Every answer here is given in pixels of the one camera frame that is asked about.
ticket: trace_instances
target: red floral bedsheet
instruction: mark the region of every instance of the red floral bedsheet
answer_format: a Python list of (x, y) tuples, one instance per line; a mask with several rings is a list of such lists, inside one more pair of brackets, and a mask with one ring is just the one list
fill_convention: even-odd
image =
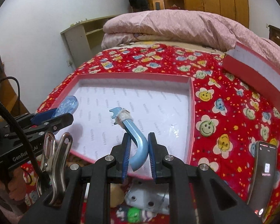
[[(48, 110), (79, 74), (149, 72), (191, 77), (195, 133), (190, 164), (208, 164), (245, 201), (253, 175), (255, 142), (264, 140), (276, 145), (276, 182), (266, 214), (270, 216), (280, 204), (280, 114), (252, 88), (225, 72), (222, 59), (219, 54), (163, 44), (108, 49), (70, 74), (48, 95), (38, 112)], [(114, 223), (121, 223), (114, 212), (111, 216)], [(164, 215), (152, 221), (169, 223)]]

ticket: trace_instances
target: human hand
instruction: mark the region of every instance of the human hand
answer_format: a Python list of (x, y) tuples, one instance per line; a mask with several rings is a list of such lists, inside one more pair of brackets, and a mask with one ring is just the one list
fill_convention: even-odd
[[(22, 200), (26, 195), (26, 182), (23, 178), (23, 170), (21, 167), (13, 171), (13, 178), (8, 183), (9, 197), (14, 200)], [(0, 180), (0, 190), (5, 190), (5, 185)]]

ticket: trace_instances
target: light blue plastic object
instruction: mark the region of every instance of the light blue plastic object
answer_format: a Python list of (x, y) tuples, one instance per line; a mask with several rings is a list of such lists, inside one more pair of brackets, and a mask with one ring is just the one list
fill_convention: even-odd
[[(113, 113), (112, 119), (115, 119), (122, 110), (123, 108), (121, 107), (110, 109), (109, 111)], [(130, 135), (132, 141), (138, 148), (135, 155), (129, 159), (129, 164), (131, 165), (132, 170), (135, 172), (141, 168), (148, 157), (148, 142), (132, 120), (126, 119), (122, 123), (125, 126), (126, 132)]]
[(56, 109), (55, 114), (53, 114), (52, 118), (66, 113), (73, 114), (77, 110), (78, 106), (79, 102), (75, 96), (66, 96), (59, 107)]

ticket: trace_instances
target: black hole in plastic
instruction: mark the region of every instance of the black hole in plastic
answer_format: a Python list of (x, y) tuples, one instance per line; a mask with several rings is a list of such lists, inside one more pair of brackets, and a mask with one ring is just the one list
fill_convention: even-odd
[(210, 180), (218, 207), (221, 211), (236, 206), (235, 200), (224, 190), (224, 188), (217, 183), (214, 179)]

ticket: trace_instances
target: blue curved handle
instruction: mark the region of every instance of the blue curved handle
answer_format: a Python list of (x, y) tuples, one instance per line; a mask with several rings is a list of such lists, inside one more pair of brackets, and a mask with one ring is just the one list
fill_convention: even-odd
[[(121, 107), (116, 107), (109, 111), (113, 113), (112, 118), (115, 119), (122, 110), (123, 109)], [(148, 157), (148, 141), (132, 120), (127, 119), (122, 123), (125, 126), (126, 132), (129, 133), (132, 141), (138, 148), (135, 155), (129, 159), (129, 164), (131, 165), (132, 170), (136, 171), (142, 167)]]

